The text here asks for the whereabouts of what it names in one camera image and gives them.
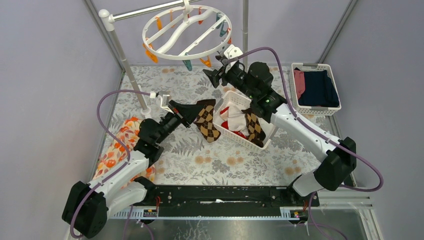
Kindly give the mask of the brown argyle sock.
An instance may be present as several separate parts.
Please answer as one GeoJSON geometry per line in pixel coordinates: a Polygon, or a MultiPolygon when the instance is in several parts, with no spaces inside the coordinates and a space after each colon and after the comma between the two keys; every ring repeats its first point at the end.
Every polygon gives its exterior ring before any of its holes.
{"type": "Polygon", "coordinates": [[[197,105],[203,106],[202,110],[199,112],[195,125],[200,131],[202,137],[208,142],[212,143],[219,139],[221,132],[215,127],[214,120],[214,107],[216,104],[215,99],[204,99],[199,100],[196,103],[197,105]]]}
{"type": "Polygon", "coordinates": [[[260,125],[260,118],[254,114],[251,108],[244,109],[241,112],[244,113],[247,132],[249,133],[247,140],[256,146],[263,148],[266,134],[260,125]]]}

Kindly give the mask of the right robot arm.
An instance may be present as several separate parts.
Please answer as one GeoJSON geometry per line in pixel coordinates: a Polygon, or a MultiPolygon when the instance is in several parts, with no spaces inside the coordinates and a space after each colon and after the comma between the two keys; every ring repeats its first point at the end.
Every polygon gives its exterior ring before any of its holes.
{"type": "Polygon", "coordinates": [[[292,111],[288,100],[272,88],[274,77],[266,63],[254,62],[245,70],[236,61],[203,72],[214,88],[230,84],[243,93],[251,100],[250,109],[257,117],[292,134],[321,162],[317,169],[301,174],[289,185],[286,198],[291,205],[301,205],[309,194],[321,189],[337,190],[356,168],[356,142],[327,133],[292,111]]]}

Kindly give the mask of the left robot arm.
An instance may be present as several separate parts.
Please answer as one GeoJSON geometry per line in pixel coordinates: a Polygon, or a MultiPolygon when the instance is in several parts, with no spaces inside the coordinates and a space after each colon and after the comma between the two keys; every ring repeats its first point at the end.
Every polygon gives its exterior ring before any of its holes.
{"type": "Polygon", "coordinates": [[[155,192],[149,188],[152,183],[143,178],[131,179],[157,162],[164,151],[161,142],[179,125],[190,128],[205,107],[204,104],[180,104],[173,100],[168,106],[170,111],[160,121],[151,118],[141,121],[134,149],[115,170],[88,183],[78,181],[72,186],[61,218],[71,230],[80,233],[73,236],[75,239],[93,238],[109,218],[130,205],[140,202],[148,206],[154,202],[155,192]]]}

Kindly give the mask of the orange clip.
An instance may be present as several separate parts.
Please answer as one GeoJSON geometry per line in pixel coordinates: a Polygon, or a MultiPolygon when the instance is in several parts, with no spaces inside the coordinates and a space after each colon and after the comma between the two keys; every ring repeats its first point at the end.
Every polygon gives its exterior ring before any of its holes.
{"type": "Polygon", "coordinates": [[[146,44],[143,43],[142,46],[145,49],[146,56],[150,60],[152,60],[155,64],[157,64],[158,63],[158,57],[155,54],[153,54],[153,52],[152,52],[152,50],[154,50],[152,44],[150,43],[150,44],[146,45],[146,44]]]}
{"type": "Polygon", "coordinates": [[[212,67],[212,62],[209,56],[206,56],[204,58],[200,58],[199,59],[205,66],[207,66],[208,68],[212,67]]]}

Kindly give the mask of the teal front clip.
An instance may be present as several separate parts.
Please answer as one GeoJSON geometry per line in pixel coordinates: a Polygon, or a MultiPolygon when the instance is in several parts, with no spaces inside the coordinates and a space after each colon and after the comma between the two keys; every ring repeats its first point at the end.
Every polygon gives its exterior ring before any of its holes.
{"type": "Polygon", "coordinates": [[[182,62],[185,65],[185,67],[187,68],[188,71],[193,70],[192,62],[191,62],[190,59],[183,60],[182,62]]]}

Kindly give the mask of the orange front left clip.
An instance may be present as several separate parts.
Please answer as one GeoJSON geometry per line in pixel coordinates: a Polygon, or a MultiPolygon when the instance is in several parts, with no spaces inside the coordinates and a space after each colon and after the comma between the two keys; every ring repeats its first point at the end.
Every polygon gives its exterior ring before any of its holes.
{"type": "Polygon", "coordinates": [[[155,54],[153,54],[153,52],[152,52],[152,50],[154,50],[152,44],[150,43],[150,44],[146,45],[146,44],[143,43],[142,46],[145,49],[146,56],[150,60],[152,60],[155,64],[157,64],[158,63],[158,57],[155,54]]]}

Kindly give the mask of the white round clip hanger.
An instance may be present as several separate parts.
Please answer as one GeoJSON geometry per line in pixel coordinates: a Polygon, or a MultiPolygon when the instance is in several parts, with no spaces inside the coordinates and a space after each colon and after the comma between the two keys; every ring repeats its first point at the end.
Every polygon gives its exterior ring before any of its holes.
{"type": "Polygon", "coordinates": [[[232,22],[223,11],[185,0],[182,6],[152,17],[143,27],[141,39],[157,58],[188,61],[224,50],[232,33],[232,22]]]}

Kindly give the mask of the white perforated sock basket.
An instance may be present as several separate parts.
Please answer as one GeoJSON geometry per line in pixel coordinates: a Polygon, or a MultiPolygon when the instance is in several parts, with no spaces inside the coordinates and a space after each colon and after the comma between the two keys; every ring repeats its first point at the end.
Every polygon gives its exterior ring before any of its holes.
{"type": "Polygon", "coordinates": [[[226,92],[214,107],[213,124],[226,139],[252,151],[265,150],[277,128],[256,116],[250,103],[248,97],[226,92]]]}

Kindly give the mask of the floral grey tablecloth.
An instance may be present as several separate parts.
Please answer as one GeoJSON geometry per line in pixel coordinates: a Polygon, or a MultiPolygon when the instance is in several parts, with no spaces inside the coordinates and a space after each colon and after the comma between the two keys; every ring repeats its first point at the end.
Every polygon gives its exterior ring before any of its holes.
{"type": "MultiPolygon", "coordinates": [[[[132,71],[143,92],[168,91],[183,104],[194,104],[202,99],[219,101],[226,92],[235,90],[231,85],[214,88],[200,66],[192,71],[184,66],[133,66],[132,71]]],[[[122,93],[115,97],[109,122],[111,135],[105,138],[96,170],[123,123],[132,117],[143,118],[131,87],[125,77],[121,83],[122,93]]],[[[276,131],[264,150],[250,150],[223,135],[208,143],[195,125],[179,126],[162,146],[164,151],[154,164],[154,183],[159,185],[286,186],[300,174],[320,165],[308,148],[283,129],[276,131]]]]}

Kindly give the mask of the floral orange cloth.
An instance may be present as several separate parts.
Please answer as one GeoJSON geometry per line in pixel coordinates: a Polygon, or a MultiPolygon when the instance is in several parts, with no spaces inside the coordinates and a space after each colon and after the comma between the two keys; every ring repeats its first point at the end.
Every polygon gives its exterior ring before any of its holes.
{"type": "MultiPolygon", "coordinates": [[[[116,133],[116,137],[125,144],[125,146],[132,151],[137,141],[139,140],[138,133],[140,131],[141,119],[137,117],[131,117],[127,119],[119,131],[116,133]]],[[[93,180],[102,177],[115,166],[127,159],[127,152],[125,148],[118,143],[117,140],[113,139],[112,143],[106,149],[106,152],[100,157],[97,169],[94,173],[93,180]]],[[[138,177],[145,177],[151,182],[155,181],[156,168],[155,165],[147,168],[146,170],[136,174],[129,182],[125,183],[122,187],[126,187],[128,184],[133,182],[138,177]]]]}

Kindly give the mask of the pink garment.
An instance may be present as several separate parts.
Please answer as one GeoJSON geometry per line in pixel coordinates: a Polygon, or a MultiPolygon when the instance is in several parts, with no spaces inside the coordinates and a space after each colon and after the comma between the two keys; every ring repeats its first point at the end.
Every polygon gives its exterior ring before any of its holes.
{"type": "Polygon", "coordinates": [[[293,71],[294,83],[295,83],[295,92],[297,99],[300,99],[302,94],[306,90],[305,84],[305,73],[298,68],[295,68],[293,71]]]}

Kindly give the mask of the white basket with clothes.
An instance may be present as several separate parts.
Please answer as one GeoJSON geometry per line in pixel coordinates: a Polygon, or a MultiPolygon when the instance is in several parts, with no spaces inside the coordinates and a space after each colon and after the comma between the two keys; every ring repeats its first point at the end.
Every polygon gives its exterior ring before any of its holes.
{"type": "Polygon", "coordinates": [[[331,66],[328,64],[318,64],[318,63],[300,63],[300,62],[294,62],[291,64],[291,73],[289,74],[289,85],[290,85],[290,91],[292,95],[292,104],[293,107],[301,114],[308,114],[308,115],[323,115],[323,116],[332,116],[337,111],[339,111],[342,108],[339,93],[337,90],[337,86],[335,83],[334,75],[332,73],[331,66]],[[303,106],[299,105],[298,99],[296,96],[296,87],[295,87],[295,80],[294,80],[294,70],[295,68],[298,68],[299,70],[303,72],[320,72],[326,70],[328,72],[328,77],[332,79],[332,83],[335,87],[335,90],[338,94],[339,98],[339,107],[322,107],[322,106],[303,106]]]}

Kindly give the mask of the grey horizontal rack bar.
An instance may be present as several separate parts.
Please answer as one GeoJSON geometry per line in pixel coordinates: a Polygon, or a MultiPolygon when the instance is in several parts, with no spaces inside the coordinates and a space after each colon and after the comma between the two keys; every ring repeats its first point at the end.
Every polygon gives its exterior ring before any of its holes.
{"type": "Polygon", "coordinates": [[[174,7],[180,7],[184,5],[184,0],[175,0],[171,2],[162,3],[159,5],[149,6],[137,10],[131,10],[124,13],[111,14],[109,17],[110,23],[115,23],[116,21],[121,21],[149,13],[154,13],[158,11],[168,10],[174,7]]]}

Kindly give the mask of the grey left rack pole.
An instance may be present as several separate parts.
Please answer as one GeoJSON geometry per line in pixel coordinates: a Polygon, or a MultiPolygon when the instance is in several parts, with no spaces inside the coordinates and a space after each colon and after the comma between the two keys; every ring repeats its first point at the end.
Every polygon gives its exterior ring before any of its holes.
{"type": "Polygon", "coordinates": [[[134,73],[131,69],[131,66],[128,62],[127,56],[122,48],[121,42],[118,38],[118,35],[115,30],[114,23],[109,22],[110,12],[106,9],[101,9],[98,11],[98,16],[101,19],[106,31],[110,34],[111,39],[116,47],[117,54],[119,56],[119,59],[121,63],[123,64],[123,68],[125,70],[126,75],[128,76],[129,82],[131,83],[131,86],[133,90],[140,92],[139,85],[137,84],[137,81],[135,79],[134,73]]]}

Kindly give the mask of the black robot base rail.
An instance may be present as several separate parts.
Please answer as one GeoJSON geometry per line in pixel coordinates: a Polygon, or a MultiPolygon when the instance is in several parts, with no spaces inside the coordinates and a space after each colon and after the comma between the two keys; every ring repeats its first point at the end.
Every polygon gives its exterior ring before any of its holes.
{"type": "Polygon", "coordinates": [[[282,217],[283,209],[300,212],[320,205],[317,196],[295,196],[283,186],[155,185],[144,200],[134,204],[146,207],[158,217],[282,217]]]}

